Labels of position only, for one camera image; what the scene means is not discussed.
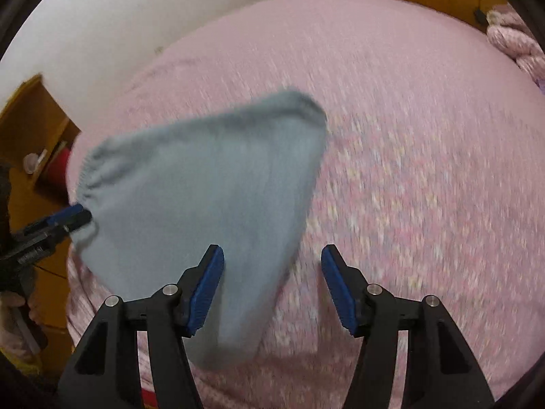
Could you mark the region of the left hand pink glove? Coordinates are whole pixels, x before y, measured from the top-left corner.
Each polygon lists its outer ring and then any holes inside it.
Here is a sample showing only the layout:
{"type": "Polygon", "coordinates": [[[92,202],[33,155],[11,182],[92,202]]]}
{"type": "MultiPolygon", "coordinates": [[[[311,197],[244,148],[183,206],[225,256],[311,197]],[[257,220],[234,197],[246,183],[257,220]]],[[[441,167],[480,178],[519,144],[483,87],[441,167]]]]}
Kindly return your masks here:
{"type": "Polygon", "coordinates": [[[26,301],[17,293],[1,293],[1,353],[20,371],[37,375],[42,371],[40,348],[30,340],[19,309],[26,301]]]}

